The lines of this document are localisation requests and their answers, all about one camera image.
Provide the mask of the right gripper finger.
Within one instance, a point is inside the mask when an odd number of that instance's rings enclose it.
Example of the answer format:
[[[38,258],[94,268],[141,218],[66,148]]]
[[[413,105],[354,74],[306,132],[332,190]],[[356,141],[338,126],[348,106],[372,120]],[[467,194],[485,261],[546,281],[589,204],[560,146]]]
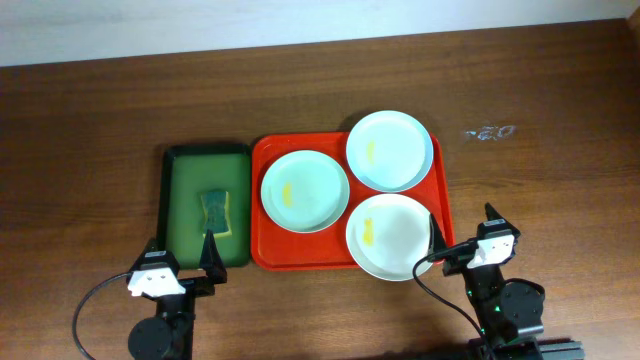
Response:
[[[448,248],[439,224],[433,214],[430,215],[430,246],[428,254],[432,255]]]
[[[486,203],[484,209],[487,217],[487,220],[484,222],[485,225],[501,225],[506,223],[506,220],[490,203]]]

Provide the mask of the white plate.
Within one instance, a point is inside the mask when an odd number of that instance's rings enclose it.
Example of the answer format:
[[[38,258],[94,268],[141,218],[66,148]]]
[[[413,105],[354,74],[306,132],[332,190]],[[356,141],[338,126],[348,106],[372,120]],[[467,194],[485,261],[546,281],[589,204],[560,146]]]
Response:
[[[345,239],[356,264],[381,280],[408,281],[432,266],[419,262],[432,245],[431,213],[408,196],[380,194],[361,202],[349,216]]]

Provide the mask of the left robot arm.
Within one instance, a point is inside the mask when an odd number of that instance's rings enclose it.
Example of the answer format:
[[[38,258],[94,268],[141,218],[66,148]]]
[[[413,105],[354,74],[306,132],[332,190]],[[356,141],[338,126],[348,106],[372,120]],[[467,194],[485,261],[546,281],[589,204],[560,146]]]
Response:
[[[227,271],[208,231],[199,260],[203,276],[180,279],[180,265],[172,252],[159,251],[150,242],[127,276],[134,297],[156,304],[152,317],[139,321],[128,337],[128,350],[135,359],[190,359],[193,351],[195,302],[215,294],[227,282]]]

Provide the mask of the green yellow sponge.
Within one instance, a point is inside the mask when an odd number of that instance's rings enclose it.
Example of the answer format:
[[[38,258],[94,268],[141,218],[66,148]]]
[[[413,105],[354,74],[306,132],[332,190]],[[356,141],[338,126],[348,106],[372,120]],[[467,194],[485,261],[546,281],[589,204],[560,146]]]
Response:
[[[230,216],[230,194],[223,190],[212,190],[200,195],[204,213],[203,236],[211,232],[215,238],[232,235]]]

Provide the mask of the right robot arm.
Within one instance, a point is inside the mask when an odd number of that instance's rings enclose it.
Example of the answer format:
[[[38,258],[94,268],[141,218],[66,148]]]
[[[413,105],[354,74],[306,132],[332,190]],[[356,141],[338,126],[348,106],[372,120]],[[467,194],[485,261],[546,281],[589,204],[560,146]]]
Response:
[[[470,342],[470,359],[537,359],[535,336],[542,333],[544,288],[534,282],[503,277],[501,267],[516,255],[521,232],[487,203],[487,220],[476,235],[446,246],[440,228],[431,225],[436,243],[426,260],[442,262],[445,276],[461,275],[477,319],[479,338]]]

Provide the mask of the pale green plate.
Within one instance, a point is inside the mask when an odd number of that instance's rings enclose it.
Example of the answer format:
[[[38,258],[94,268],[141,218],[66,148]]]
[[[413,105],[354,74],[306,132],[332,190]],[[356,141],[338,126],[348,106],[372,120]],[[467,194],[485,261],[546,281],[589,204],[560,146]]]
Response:
[[[329,228],[344,214],[350,185],[343,167],[332,157],[298,150],[279,157],[266,170],[260,199],[279,227],[301,234]]]

